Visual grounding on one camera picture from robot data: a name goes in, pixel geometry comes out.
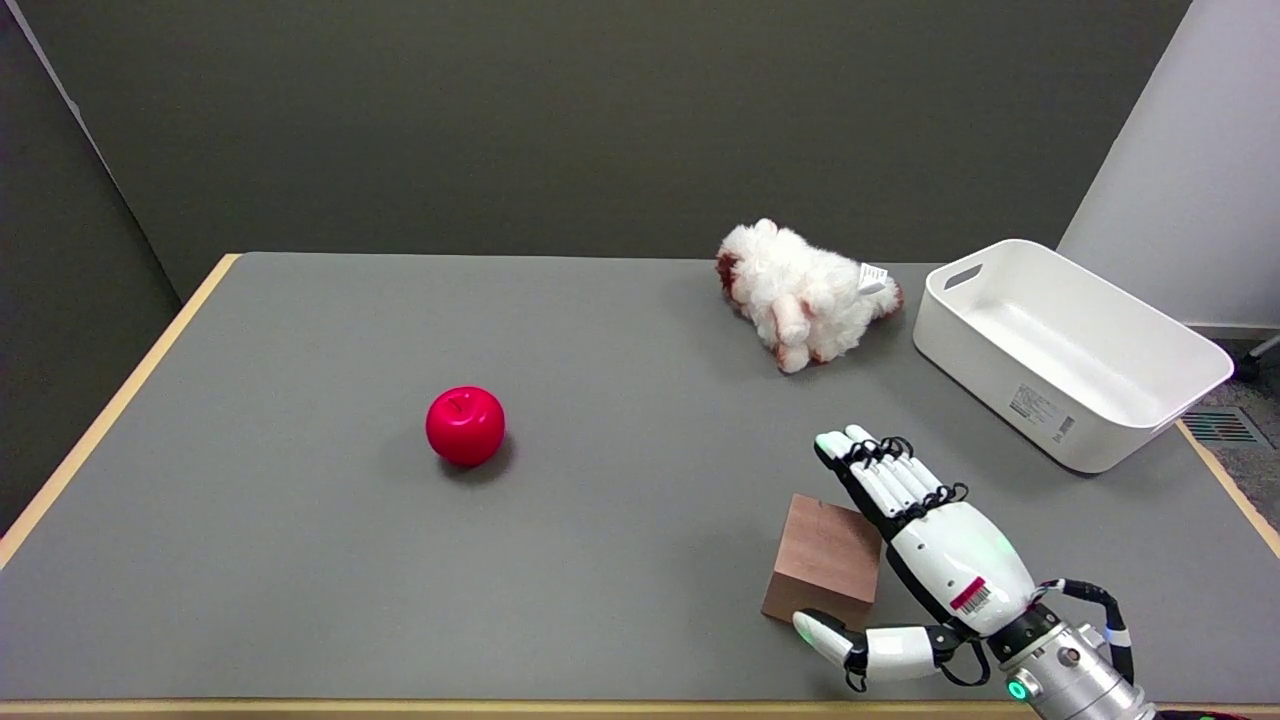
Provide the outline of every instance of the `white wall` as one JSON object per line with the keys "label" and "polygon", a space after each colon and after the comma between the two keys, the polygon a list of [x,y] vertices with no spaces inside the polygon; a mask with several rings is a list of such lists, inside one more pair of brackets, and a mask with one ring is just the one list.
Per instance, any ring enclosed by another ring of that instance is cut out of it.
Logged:
{"label": "white wall", "polygon": [[1192,4],[1059,251],[1184,323],[1280,327],[1280,1]]}

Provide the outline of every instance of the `robotic arm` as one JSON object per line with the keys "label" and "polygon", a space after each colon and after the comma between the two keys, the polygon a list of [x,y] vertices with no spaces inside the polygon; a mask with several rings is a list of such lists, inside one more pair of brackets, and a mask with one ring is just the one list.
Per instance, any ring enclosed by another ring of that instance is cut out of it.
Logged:
{"label": "robotic arm", "polygon": [[[942,673],[960,685],[989,680],[982,644],[992,651],[1010,694],[1047,720],[1149,720],[1155,706],[1133,684],[1129,635],[1116,601],[1078,580],[1036,584],[1000,529],[965,501],[963,483],[946,486],[902,438],[881,441],[858,425],[820,434],[814,450],[836,473],[858,510],[886,541],[890,566],[937,624],[851,630],[817,610],[796,612],[800,635],[845,671],[855,691],[870,680]],[[1102,605],[1107,638],[1071,626],[1046,607],[1048,592]],[[1110,662],[1098,655],[1108,642]],[[982,675],[963,680],[947,669],[969,644]]]}

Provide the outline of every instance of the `white plush toy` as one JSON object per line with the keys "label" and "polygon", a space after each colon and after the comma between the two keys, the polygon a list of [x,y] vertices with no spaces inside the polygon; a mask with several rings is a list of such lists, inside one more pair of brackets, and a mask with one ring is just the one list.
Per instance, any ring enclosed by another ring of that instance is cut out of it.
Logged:
{"label": "white plush toy", "polygon": [[724,297],[755,323],[783,373],[840,357],[872,320],[902,306],[901,288],[883,270],[813,247],[769,219],[728,233],[716,269]]}

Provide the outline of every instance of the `barcode sticker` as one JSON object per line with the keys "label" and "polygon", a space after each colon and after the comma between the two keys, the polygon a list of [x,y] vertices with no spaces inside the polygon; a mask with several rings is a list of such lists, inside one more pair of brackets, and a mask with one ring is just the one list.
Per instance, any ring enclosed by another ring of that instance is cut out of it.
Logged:
{"label": "barcode sticker", "polygon": [[987,587],[987,580],[977,578],[969,583],[969,587],[960,591],[960,594],[951,598],[951,610],[964,614],[977,612],[978,609],[987,605],[988,600],[991,600],[991,589]]}
{"label": "barcode sticker", "polygon": [[1048,436],[1057,445],[1062,445],[1066,433],[1071,432],[1075,425],[1075,418],[1064,413],[1043,393],[1025,383],[1019,384],[1018,389],[1014,391],[1009,409],[1021,415],[1033,428]]}

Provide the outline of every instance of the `wooden table edge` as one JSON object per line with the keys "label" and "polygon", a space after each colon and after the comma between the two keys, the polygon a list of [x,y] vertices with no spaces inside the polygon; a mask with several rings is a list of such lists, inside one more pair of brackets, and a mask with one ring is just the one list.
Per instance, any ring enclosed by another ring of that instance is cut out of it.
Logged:
{"label": "wooden table edge", "polygon": [[[1161,710],[1213,711],[1249,717],[1280,720],[1275,705],[1161,705]],[[47,719],[51,715],[88,720],[132,717],[184,719],[192,715],[253,715],[325,719],[352,715],[466,716],[468,720],[504,720],[529,715],[573,716],[576,720],[634,720],[636,716],[707,717],[748,720],[803,715],[815,720],[849,717],[887,720],[979,720],[987,717],[1034,717],[1025,705],[1012,701],[813,701],[813,702],[648,702],[648,701],[361,701],[361,700],[154,700],[8,702],[0,715],[14,719]]]}
{"label": "wooden table edge", "polygon": [[[22,515],[14,521],[9,532],[0,537],[0,570],[13,559],[13,555],[22,546],[27,536],[52,506],[58,496],[70,483],[81,465],[101,442],[102,437],[115,423],[120,413],[129,405],[137,395],[142,383],[151,377],[152,370],[160,364],[165,354],[178,341],[178,337],[191,323],[200,307],[209,300],[209,296],[221,282],[227,272],[239,259],[239,254],[224,255],[214,266],[191,300],[178,311],[169,327],[165,328],[160,338],[156,340],[151,350],[142,357],[138,366],[133,369],[120,389],[106,404],[106,407],[97,415],[72,451],[63,459],[54,474],[49,477],[36,497],[27,505]],[[1204,448],[1181,420],[1178,429],[1199,455],[1210,473],[1217,478],[1219,483],[1231,497],[1235,505],[1244,514],[1244,518],[1258,532],[1262,539],[1271,547],[1276,557],[1280,557],[1280,536],[1266,518],[1257,511],[1249,500],[1240,492],[1231,475],[1222,468],[1217,457]],[[1170,710],[1206,710],[1203,707],[1170,705],[1164,706]],[[1280,720],[1280,705],[1217,705],[1210,710],[1244,715],[1253,720]],[[132,717],[146,715],[150,719],[157,716],[182,716],[188,714],[289,714],[321,716],[352,712],[397,712],[397,714],[430,714],[430,715],[461,715],[471,717],[508,717],[529,714],[554,714],[575,715],[579,717],[621,717],[635,715],[666,715],[666,716],[698,716],[717,715],[719,717],[756,717],[762,715],[808,715],[808,716],[841,716],[856,712],[859,717],[892,717],[893,720],[910,720],[913,717],[934,717],[940,714],[946,717],[978,719],[1002,716],[1024,716],[1027,708],[1014,702],[987,702],[987,701],[893,701],[893,702],[856,702],[856,701],[813,701],[813,702],[524,702],[524,701],[355,701],[355,700],[119,700],[119,701],[40,701],[40,702],[12,702],[0,701],[0,715],[5,717],[23,716],[93,716],[99,720],[104,717]]]}
{"label": "wooden table edge", "polygon": [[124,413],[129,401],[138,393],[142,383],[151,377],[151,372],[156,369],[156,365],[159,365],[160,360],[164,359],[166,352],[169,352],[173,343],[178,341],[178,336],[180,336],[182,331],[187,328],[191,319],[196,316],[200,306],[205,304],[205,300],[209,300],[210,293],[214,292],[214,288],[218,287],[218,283],[221,282],[227,270],[232,268],[232,264],[234,264],[238,258],[239,255],[224,255],[223,259],[214,265],[212,272],[210,272],[209,277],[200,283],[200,287],[196,288],[191,300],[183,305],[182,310],[178,311],[178,315],[174,316],[172,323],[169,323],[169,327],[160,333],[160,338],[156,340],[155,345],[151,346],[151,350],[142,356],[142,361],[138,363],[138,366],[134,368],[132,373],[129,373],[129,377],[124,380],[124,384],[120,386],[120,389],[115,391],[115,395],[111,396],[110,401],[108,401],[106,407],[97,414],[97,418],[93,419],[93,423],[87,430],[84,430],[84,434],[81,436],[79,441],[76,442],[72,451],[68,452],[67,457],[64,457],[58,465],[54,474],[45,480],[45,484],[36,493],[36,497],[27,503],[22,515],[18,515],[18,519],[14,520],[13,527],[10,527],[5,536],[0,538],[0,570],[4,570],[4,566],[8,565],[9,560],[13,559],[13,555],[18,552],[23,541],[27,539],[27,536],[29,536],[36,528],[36,523],[45,516],[45,512],[47,512],[54,505],[58,496],[61,495],[61,492],[72,482],[72,478],[76,477],[81,465],[83,465],[84,461],[88,460],[88,456],[93,454],[93,448],[96,448],[97,443],[102,441],[106,432],[111,429],[111,424],[114,424],[116,418],[120,416],[120,413]]}

